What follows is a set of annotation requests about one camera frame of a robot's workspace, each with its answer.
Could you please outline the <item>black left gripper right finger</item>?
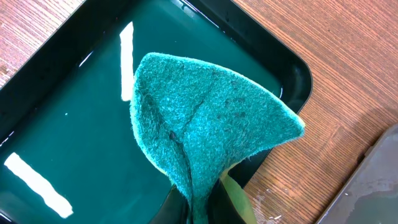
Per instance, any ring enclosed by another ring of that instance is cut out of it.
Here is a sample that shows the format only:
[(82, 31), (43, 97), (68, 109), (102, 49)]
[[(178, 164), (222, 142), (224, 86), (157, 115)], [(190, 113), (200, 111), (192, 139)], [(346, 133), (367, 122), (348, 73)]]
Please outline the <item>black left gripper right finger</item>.
[(220, 179), (208, 198), (207, 215), (209, 224), (245, 224)]

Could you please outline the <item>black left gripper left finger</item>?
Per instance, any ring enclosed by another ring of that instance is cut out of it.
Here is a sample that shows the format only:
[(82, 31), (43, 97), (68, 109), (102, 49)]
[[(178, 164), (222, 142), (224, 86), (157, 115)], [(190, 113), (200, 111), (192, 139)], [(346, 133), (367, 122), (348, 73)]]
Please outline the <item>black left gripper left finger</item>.
[(173, 185), (159, 211), (149, 224), (187, 224), (190, 221), (190, 207), (187, 199)]

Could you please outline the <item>green yellow sponge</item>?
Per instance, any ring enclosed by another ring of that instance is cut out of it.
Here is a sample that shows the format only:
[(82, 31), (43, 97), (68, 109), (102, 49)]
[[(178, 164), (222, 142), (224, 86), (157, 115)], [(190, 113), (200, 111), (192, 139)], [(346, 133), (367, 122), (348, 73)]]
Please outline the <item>green yellow sponge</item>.
[(134, 137), (206, 223), (206, 204), (233, 165), (304, 135), (305, 124), (259, 84), (219, 65), (146, 54), (134, 77)]

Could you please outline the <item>black water basin tray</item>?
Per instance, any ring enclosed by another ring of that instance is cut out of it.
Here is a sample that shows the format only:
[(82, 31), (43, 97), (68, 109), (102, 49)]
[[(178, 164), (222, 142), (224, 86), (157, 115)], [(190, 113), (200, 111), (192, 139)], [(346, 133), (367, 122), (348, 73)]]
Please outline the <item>black water basin tray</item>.
[[(2, 223), (151, 221), (174, 185), (132, 130), (152, 52), (230, 69), (297, 116), (312, 92), (307, 64), (232, 1), (85, 1), (1, 89)], [(244, 187), (271, 150), (219, 177), (245, 223)]]

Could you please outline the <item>black plate tray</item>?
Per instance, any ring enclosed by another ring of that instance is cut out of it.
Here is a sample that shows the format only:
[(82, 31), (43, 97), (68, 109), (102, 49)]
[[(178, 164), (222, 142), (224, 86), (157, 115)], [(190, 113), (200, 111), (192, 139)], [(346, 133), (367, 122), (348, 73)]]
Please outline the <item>black plate tray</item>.
[(365, 153), (318, 224), (397, 224), (397, 125)]

